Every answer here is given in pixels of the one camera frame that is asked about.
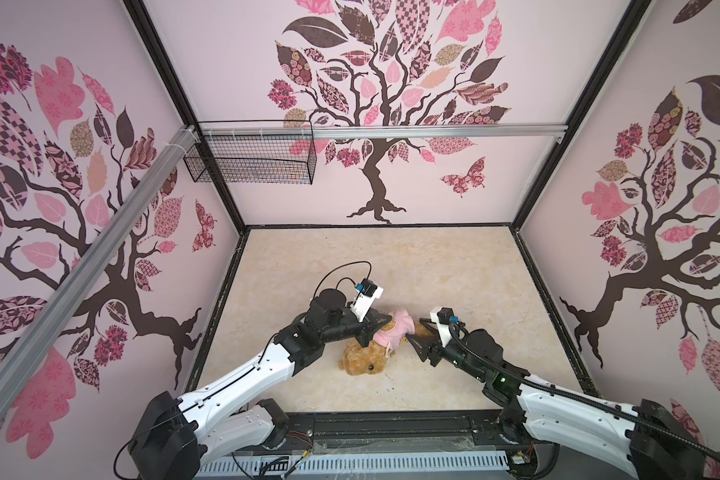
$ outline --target wallpaper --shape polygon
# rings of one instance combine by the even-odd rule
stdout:
[[[307,120],[323,127],[563,122],[625,4],[564,2],[538,11],[502,0],[206,4],[217,18],[267,19],[219,31],[208,15],[197,18],[177,2],[153,1],[151,11],[202,120],[282,119],[271,125],[298,128]],[[192,28],[201,21],[211,25]],[[547,54],[550,42],[574,32],[589,39],[585,48]],[[201,52],[190,52],[189,34],[205,45]],[[249,224],[509,221],[549,145],[549,138],[317,140],[314,185],[230,188]],[[309,146],[298,140],[288,152]],[[351,201],[337,204],[336,188]],[[262,198],[280,205],[265,207]]]
[[[7,4],[0,360],[180,127],[121,4]],[[32,23],[16,23],[11,9]],[[48,34],[48,24],[82,14],[96,26]],[[212,185],[179,164],[0,421],[0,478],[113,477],[144,405],[183,388],[235,241]]]
[[[523,233],[604,395],[720,450],[720,0],[654,8]]]

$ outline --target black mesh basket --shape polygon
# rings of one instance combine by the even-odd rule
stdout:
[[[248,124],[234,127],[235,124]],[[280,128],[251,128],[251,122],[269,122]],[[210,148],[202,154],[202,143],[195,144],[184,163],[195,182],[211,182],[207,162],[215,161],[227,182],[270,184],[312,184],[317,154],[310,121],[228,120],[201,122],[228,124],[224,129],[204,128],[200,133]]]

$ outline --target butterfly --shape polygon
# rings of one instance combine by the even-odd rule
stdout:
[[[200,232],[195,235],[195,241],[192,242],[192,252],[197,252],[201,248],[211,248],[213,243],[213,226],[216,225],[217,220],[213,219],[211,214],[206,213],[204,206],[200,205],[200,202],[195,200],[195,212],[197,212],[197,219],[200,221]]]
[[[483,185],[485,175],[480,173],[483,171],[483,168],[485,168],[485,157],[482,157],[480,160],[474,162],[466,175],[446,175],[440,180],[445,182],[446,185],[451,185],[454,188],[454,192],[463,198],[463,193],[469,190],[470,185],[472,187],[480,185],[485,188],[485,185]]]

